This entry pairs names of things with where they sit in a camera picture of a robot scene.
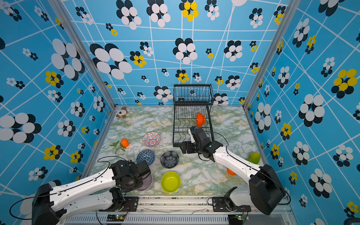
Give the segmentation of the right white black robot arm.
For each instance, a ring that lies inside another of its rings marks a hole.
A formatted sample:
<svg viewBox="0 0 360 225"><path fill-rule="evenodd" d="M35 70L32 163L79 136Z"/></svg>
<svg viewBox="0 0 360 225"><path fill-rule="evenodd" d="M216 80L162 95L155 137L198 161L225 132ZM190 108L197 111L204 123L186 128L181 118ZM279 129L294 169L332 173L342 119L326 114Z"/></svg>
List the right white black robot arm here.
<svg viewBox="0 0 360 225"><path fill-rule="evenodd" d="M210 140L200 127L191 127L188 133L190 140L183 141L180 146L184 154L203 155L204 158L230 169L248 184L248 191L233 187L224 195L227 211L236 212L253 205L261 213L270 215L280 205L287 193L271 166L260 166L235 155L227 146Z"/></svg>

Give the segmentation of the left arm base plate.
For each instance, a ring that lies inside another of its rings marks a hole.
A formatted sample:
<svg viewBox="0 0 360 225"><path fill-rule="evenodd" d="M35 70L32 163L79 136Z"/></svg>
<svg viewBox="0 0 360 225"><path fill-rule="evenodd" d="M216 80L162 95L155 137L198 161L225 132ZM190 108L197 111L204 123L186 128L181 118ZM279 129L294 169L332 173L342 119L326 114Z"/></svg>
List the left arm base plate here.
<svg viewBox="0 0 360 225"><path fill-rule="evenodd" d="M138 207L139 197L130 196L116 198L111 201L109 208L100 210L100 212L135 212Z"/></svg>

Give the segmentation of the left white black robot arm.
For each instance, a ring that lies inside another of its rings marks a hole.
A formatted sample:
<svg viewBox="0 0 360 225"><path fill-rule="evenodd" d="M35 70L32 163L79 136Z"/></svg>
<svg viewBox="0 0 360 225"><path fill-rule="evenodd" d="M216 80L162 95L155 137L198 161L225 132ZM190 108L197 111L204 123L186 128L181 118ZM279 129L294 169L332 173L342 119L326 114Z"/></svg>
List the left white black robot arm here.
<svg viewBox="0 0 360 225"><path fill-rule="evenodd" d="M146 161L119 160L84 179L52 187L40 186L32 201L33 225L57 225L84 212L130 210L124 193L143 186L151 174Z"/></svg>

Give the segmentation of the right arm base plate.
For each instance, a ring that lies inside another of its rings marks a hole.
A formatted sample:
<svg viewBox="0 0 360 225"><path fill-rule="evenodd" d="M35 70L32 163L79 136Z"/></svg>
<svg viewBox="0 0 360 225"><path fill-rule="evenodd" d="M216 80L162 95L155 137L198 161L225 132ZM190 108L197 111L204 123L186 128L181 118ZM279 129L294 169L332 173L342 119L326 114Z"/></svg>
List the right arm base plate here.
<svg viewBox="0 0 360 225"><path fill-rule="evenodd" d="M208 202L208 204L210 204L214 212L251 212L250 205L234 206L233 208L228 207L224 197L211 197L211 201Z"/></svg>

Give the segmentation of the lilac plastic bowl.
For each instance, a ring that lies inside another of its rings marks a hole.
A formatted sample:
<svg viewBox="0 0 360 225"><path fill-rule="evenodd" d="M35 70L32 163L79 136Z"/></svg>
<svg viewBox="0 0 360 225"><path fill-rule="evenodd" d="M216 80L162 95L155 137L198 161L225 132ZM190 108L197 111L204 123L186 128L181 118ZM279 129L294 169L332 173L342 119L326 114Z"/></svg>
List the lilac plastic bowl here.
<svg viewBox="0 0 360 225"><path fill-rule="evenodd" d="M138 187L136 189L137 191L145 191L151 187L151 185L153 183L152 174L150 174L148 176L144 176L142 181L143 181L143 185L141 187Z"/></svg>

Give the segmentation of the orange plastic bowl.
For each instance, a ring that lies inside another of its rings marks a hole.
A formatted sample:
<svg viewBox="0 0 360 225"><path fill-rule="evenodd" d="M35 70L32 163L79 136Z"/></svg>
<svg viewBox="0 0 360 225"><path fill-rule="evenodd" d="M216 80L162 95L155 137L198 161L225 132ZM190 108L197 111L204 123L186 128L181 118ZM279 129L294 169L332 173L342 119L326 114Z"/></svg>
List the orange plastic bowl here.
<svg viewBox="0 0 360 225"><path fill-rule="evenodd" d="M197 113L196 114L196 126L197 127L202 127L206 122L205 116L202 113Z"/></svg>

